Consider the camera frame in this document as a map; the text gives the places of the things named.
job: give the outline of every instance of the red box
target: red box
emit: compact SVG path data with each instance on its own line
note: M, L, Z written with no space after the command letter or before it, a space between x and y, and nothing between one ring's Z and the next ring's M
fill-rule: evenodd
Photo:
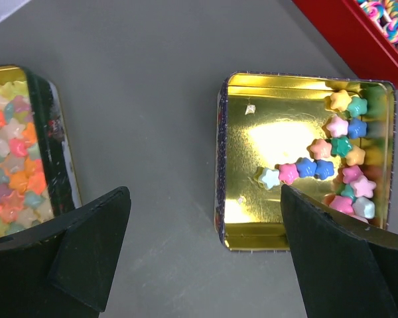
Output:
M359 78L398 88L398 50L354 0L293 0Z

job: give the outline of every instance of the gray surface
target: gray surface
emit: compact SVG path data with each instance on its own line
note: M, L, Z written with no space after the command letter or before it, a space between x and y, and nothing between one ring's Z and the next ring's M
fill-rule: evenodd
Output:
M212 225L223 79L354 76L292 3L34 0L0 25L9 62L57 84L82 199L131 190L101 317L305 317L290 254L230 253ZM398 233L398 135L395 159Z

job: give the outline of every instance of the candy pile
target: candy pile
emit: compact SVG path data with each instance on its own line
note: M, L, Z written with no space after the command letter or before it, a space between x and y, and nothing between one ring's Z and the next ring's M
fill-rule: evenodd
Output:
M398 49L398 0L356 0L375 26Z
M0 237L53 218L25 81L0 85Z
M369 181L359 165L364 163L365 151L351 143L350 139L365 137L367 123L357 117L367 113L367 100L358 96L350 97L341 90L330 96L330 108L334 111L347 112L350 120L334 115L327 124L331 138L317 139L310 146L314 161L301 158L296 164L281 164L279 169L264 168L257 181L271 189L280 182L291 185L297 178L314 177L325 180L334 175L334 165L323 158L340 156L346 159L347 168L342 170L343 178L337 195L325 202L333 209L368 222L375 216L375 205L371 199L376 183Z

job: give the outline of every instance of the gold tin box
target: gold tin box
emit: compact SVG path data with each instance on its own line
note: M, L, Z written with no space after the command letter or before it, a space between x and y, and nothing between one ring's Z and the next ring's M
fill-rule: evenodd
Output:
M281 186L265 190L255 181L260 167L311 158L309 146L327 138L334 114L330 95L345 89L366 98L367 136L353 143L366 151L364 174L376 182L376 217L386 229L393 167L395 89L386 81L314 78L238 72L218 95L215 228L230 250L288 250L281 217ZM335 175L326 180L297 179L293 186L322 201L336 191L339 157L331 157Z

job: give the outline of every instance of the star-shaped candy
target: star-shaped candy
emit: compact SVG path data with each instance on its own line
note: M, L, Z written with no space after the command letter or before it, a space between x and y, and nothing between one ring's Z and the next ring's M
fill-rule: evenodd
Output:
M351 97L345 89L341 89L339 92L333 93L330 96L330 100L330 108L337 109L339 111L345 111L348 104L351 103Z
M334 115L330 123L327 124L327 129L330 131L332 137L346 136L348 134L348 121Z
M375 205L366 197L359 197L352 207L354 208L355 214L359 217L372 219L375 216Z
M263 173L258 177L258 182L264 186L264 189L270 190L274 186L280 184L279 171L268 168L263 169Z
M341 197L337 195L329 204L329 207L345 214L354 214L352 209L352 200L349 197Z
M349 166L361 165L364 163L365 150L354 145L352 150L345 156L346 164Z
M316 177L320 180L325 180L334 175L333 162L325 160L317 160Z
M322 158L329 158L332 151L332 144L326 142L324 139L317 139L317 141L310 147L314 154L314 159L320 160Z
M350 125L348 126L348 136L351 139L365 137L367 134L367 123L353 118L350 121Z
M354 195L356 197L372 198L376 183L369 181L365 176L361 176L356 181L351 182L351 187L354 189Z
M367 99L354 96L347 110L350 112L351 117L365 115L367 113Z
M45 198L43 198L41 195L35 194L34 192L28 191L25 193L24 205L26 207L37 209L44 201Z
M330 142L332 143L332 155L334 156L338 154L341 157L345 157L352 150L351 142L345 136L332 138Z
M26 209L19 211L16 222L23 225L26 229L29 229L32 227L33 221L35 220L37 220L37 216L34 214L34 211L27 207Z
M279 166L279 179L288 185L291 185L298 177L297 166L295 164L281 164Z
M255 114L255 105L248 105L246 106L245 115L247 114Z
M345 184L349 184L352 181L357 180L359 177L363 175L363 172L361 171L359 166L351 166L349 168L344 168L342 170L342 174L344 175L344 178L342 181Z
M308 158L302 158L297 163L297 170L300 178L314 177L316 174L317 164Z
M350 184L345 185L345 188L342 190L340 195L342 197L349 197L352 200L352 202L355 202L357 199L354 195L354 189L352 189L352 186Z

